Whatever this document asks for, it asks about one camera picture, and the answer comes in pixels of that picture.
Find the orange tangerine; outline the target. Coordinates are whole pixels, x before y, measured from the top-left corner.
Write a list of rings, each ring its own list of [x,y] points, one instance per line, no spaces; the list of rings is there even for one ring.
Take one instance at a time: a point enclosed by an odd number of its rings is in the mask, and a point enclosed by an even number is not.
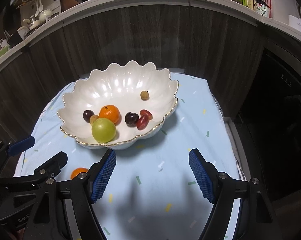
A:
[[[119,109],[114,105],[106,105],[101,108],[99,111],[99,117],[100,118],[106,118],[113,122],[114,124],[117,124],[120,120],[120,111]]]
[[[73,178],[75,178],[76,176],[78,176],[80,173],[87,173],[88,169],[84,168],[84,167],[79,167],[76,168],[72,171],[71,175],[70,175],[70,179],[72,180]]]

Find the green apple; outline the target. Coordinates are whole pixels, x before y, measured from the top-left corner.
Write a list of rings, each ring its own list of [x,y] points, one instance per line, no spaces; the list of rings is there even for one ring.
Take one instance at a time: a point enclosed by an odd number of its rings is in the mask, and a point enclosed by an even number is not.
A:
[[[116,136],[116,126],[109,119],[98,118],[92,124],[91,133],[97,142],[105,144]]]

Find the tan longan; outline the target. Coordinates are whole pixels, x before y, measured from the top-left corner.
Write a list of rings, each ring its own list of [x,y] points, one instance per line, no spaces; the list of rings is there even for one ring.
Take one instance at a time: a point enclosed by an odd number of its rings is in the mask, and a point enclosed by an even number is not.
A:
[[[92,115],[92,116],[90,117],[90,120],[89,120],[90,124],[93,125],[93,123],[94,123],[98,118],[99,118],[98,115],[95,115],[95,114]]]
[[[143,91],[140,93],[140,97],[141,97],[141,100],[143,100],[143,101],[148,100],[148,99],[149,99],[149,93],[148,93],[148,91],[143,90]]]

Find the light blue patterned tablecloth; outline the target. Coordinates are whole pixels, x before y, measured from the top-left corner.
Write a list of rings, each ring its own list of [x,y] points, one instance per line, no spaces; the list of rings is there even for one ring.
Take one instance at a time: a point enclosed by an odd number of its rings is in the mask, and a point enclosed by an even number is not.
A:
[[[212,209],[189,166],[189,151],[197,148],[206,161],[240,179],[225,123],[208,82],[171,73],[179,81],[176,111],[153,137],[116,151],[116,166],[101,199],[93,205],[106,239],[198,239]],[[76,168],[90,168],[106,149],[90,150],[60,130],[57,110],[64,86],[46,105],[32,136],[34,147],[23,152],[14,177],[33,174],[56,153],[67,153],[67,165],[57,181],[68,180]]]

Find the white scalloped ceramic bowl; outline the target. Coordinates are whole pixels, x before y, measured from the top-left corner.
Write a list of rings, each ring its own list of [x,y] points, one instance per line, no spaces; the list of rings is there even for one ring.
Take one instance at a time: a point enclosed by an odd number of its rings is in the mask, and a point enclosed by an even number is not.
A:
[[[176,110],[178,88],[179,83],[171,79],[170,71],[167,68],[158,70],[152,62],[141,66],[131,60],[124,66],[111,63],[106,70],[94,69],[88,78],[74,83],[72,92],[63,94],[64,105],[57,111],[62,122],[60,130],[89,149],[124,150],[137,140],[148,139],[159,132]],[[149,93],[146,101],[140,97],[143,90]],[[104,144],[93,138],[91,126],[82,115],[85,110],[98,114],[106,105],[116,106],[121,117],[116,126],[116,137]],[[127,126],[125,114],[139,113],[142,109],[153,115],[147,127],[139,131]]]

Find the white teapot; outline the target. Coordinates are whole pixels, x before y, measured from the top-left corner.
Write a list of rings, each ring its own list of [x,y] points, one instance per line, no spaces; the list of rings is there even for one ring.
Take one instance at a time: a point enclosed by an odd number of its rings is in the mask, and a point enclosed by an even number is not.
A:
[[[40,23],[46,23],[50,20],[52,14],[53,12],[51,10],[43,10],[42,12],[40,12],[38,20],[40,21]]]

